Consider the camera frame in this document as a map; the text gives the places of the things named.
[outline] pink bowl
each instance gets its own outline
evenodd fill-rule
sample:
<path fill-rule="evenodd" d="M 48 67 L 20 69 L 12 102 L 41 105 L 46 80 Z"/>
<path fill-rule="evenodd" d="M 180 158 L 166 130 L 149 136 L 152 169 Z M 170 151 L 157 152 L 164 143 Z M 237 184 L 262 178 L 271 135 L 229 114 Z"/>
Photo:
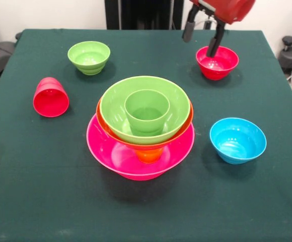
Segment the pink bowl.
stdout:
<path fill-rule="evenodd" d="M 239 63 L 238 55 L 231 49 L 219 46 L 215 57 L 207 57 L 208 46 L 196 53 L 196 60 L 205 77 L 210 80 L 220 80 L 226 77 Z"/>
<path fill-rule="evenodd" d="M 194 144 L 191 125 L 178 139 L 164 147 L 160 159 L 153 164 L 140 162 L 135 151 L 111 138 L 100 127 L 96 115 L 87 128 L 87 143 L 92 155 L 106 168 L 131 180 L 150 180 L 182 162 Z"/>

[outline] red robot arm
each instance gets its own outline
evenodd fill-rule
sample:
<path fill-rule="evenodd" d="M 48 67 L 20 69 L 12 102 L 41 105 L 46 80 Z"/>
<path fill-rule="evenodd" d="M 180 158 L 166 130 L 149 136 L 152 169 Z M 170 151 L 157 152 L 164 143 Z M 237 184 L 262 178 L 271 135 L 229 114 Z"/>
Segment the red robot arm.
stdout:
<path fill-rule="evenodd" d="M 189 42 L 195 27 L 195 16 L 198 11 L 203 11 L 207 15 L 212 16 L 217 21 L 216 33 L 212 38 L 207 56 L 214 57 L 217 48 L 222 40 L 225 24 L 232 24 L 234 22 L 242 21 L 253 7 L 255 0 L 191 0 L 193 2 L 190 10 L 185 29 L 183 32 L 183 39 Z"/>

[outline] cup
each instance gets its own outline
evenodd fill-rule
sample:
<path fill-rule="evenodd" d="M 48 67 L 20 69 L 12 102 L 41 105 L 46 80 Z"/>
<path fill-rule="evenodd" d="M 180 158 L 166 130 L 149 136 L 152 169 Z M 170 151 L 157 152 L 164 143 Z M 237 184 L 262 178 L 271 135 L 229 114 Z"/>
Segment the cup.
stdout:
<path fill-rule="evenodd" d="M 36 88 L 33 106 L 42 116 L 57 117 L 65 113 L 69 107 L 69 98 L 56 78 L 46 77 Z"/>
<path fill-rule="evenodd" d="M 150 89 L 138 90 L 126 98 L 124 106 L 133 135 L 156 136 L 162 133 L 170 109 L 165 95 Z"/>

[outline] green tablecloth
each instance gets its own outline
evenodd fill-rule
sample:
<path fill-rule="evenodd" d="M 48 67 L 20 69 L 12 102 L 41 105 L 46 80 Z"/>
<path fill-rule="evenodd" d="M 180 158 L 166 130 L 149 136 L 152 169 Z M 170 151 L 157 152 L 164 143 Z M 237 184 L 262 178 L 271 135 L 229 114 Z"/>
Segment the green tablecloth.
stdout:
<path fill-rule="evenodd" d="M 292 91 L 262 32 L 230 31 L 222 45 L 240 57 L 224 80 L 200 73 L 196 51 L 213 31 L 26 30 L 0 80 L 0 241 L 292 241 Z M 85 76 L 67 50 L 102 41 L 110 59 Z M 180 85 L 194 105 L 195 144 L 176 168 L 151 181 L 102 167 L 86 128 L 103 92 L 136 75 Z M 69 110 L 32 106 L 38 82 L 61 81 Z M 208 132 L 220 118 L 257 124 L 267 149 L 255 161 L 224 163 Z"/>

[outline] white wall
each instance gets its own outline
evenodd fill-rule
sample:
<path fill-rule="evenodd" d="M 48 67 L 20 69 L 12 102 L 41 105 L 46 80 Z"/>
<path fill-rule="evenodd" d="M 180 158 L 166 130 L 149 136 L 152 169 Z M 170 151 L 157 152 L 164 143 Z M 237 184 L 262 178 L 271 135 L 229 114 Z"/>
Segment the white wall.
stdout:
<path fill-rule="evenodd" d="M 184 2 L 183 26 L 192 6 L 190 1 Z M 205 20 L 206 15 L 199 13 L 197 21 Z M 292 35 L 292 0 L 256 0 L 249 14 L 242 22 L 227 25 L 227 29 L 262 30 L 275 55 L 282 49 L 282 37 Z"/>
<path fill-rule="evenodd" d="M 182 26 L 191 5 L 185 0 Z M 197 20 L 205 20 L 205 15 L 199 13 Z M 0 0 L 0 41 L 14 41 L 25 28 L 106 29 L 104 0 Z M 278 54 L 281 38 L 292 35 L 292 0 L 256 0 L 242 22 L 227 28 L 262 30 Z"/>
<path fill-rule="evenodd" d="M 106 29 L 104 0 L 0 0 L 0 41 L 26 28 Z"/>

